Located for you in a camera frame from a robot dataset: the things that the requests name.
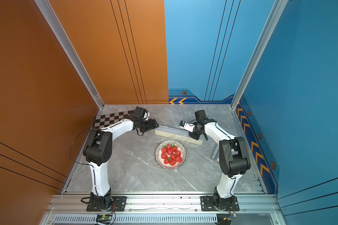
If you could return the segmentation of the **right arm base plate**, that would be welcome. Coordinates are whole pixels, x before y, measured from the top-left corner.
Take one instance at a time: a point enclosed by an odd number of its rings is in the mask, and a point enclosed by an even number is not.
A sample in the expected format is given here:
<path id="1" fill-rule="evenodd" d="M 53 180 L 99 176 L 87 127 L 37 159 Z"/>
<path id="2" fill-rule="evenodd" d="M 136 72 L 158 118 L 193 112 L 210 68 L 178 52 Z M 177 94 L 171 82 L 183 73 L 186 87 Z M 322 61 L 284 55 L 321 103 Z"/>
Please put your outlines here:
<path id="1" fill-rule="evenodd" d="M 236 196 L 229 198 L 219 198 L 218 195 L 201 196 L 202 211 L 240 211 L 239 203 Z"/>

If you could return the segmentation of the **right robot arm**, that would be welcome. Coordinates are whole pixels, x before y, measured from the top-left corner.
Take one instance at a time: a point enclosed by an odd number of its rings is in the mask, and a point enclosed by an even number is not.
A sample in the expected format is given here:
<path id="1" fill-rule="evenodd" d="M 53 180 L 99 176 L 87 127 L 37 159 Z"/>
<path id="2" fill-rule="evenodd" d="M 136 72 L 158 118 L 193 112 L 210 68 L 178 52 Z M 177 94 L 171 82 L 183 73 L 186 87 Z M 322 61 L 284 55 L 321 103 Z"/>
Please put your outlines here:
<path id="1" fill-rule="evenodd" d="M 214 206 L 219 211 L 239 211 L 234 190 L 240 178 L 251 168 L 245 138 L 225 131 L 217 121 L 208 118 L 204 110 L 195 112 L 194 123 L 181 121 L 180 126 L 189 132 L 192 139 L 198 140 L 204 135 L 217 143 L 222 176 L 212 196 Z"/>

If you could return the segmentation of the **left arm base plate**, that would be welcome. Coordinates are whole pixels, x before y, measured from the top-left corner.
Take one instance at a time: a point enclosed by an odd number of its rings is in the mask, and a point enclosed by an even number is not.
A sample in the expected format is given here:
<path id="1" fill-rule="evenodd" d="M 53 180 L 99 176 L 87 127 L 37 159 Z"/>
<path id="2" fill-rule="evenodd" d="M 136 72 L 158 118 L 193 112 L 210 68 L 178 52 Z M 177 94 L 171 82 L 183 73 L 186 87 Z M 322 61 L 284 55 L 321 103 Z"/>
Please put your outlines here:
<path id="1" fill-rule="evenodd" d="M 125 210 L 127 197 L 90 197 L 86 211 L 88 212 L 123 212 Z"/>

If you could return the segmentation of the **cream plastic wrap dispenser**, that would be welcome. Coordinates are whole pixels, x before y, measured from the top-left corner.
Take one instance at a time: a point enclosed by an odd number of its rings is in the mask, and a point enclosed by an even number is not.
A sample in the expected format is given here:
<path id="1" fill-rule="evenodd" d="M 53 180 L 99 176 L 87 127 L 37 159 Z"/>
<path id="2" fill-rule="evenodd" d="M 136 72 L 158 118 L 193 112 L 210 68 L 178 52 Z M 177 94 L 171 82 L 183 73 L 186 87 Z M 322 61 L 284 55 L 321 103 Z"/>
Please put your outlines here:
<path id="1" fill-rule="evenodd" d="M 170 128 L 166 126 L 159 126 L 155 129 L 155 134 L 166 138 L 176 139 L 179 141 L 189 142 L 197 145 L 202 145 L 205 139 L 200 137 L 195 140 L 189 136 L 189 132 L 186 130 Z"/>

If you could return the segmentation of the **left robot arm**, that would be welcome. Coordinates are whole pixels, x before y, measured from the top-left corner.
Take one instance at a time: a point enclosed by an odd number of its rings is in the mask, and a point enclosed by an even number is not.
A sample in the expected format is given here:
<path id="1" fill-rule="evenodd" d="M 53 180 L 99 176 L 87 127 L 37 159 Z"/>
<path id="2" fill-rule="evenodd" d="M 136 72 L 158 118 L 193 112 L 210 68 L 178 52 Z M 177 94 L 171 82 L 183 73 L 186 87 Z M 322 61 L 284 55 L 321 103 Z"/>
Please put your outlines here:
<path id="1" fill-rule="evenodd" d="M 92 191 L 87 204 L 87 211 L 112 211 L 114 200 L 108 179 L 108 162 L 112 156 L 113 141 L 119 136 L 135 130 L 142 136 L 145 132 L 156 129 L 159 124 L 149 118 L 148 110 L 136 107 L 124 113 L 112 113 L 97 116 L 90 129 L 83 155 L 89 165 L 92 177 Z"/>

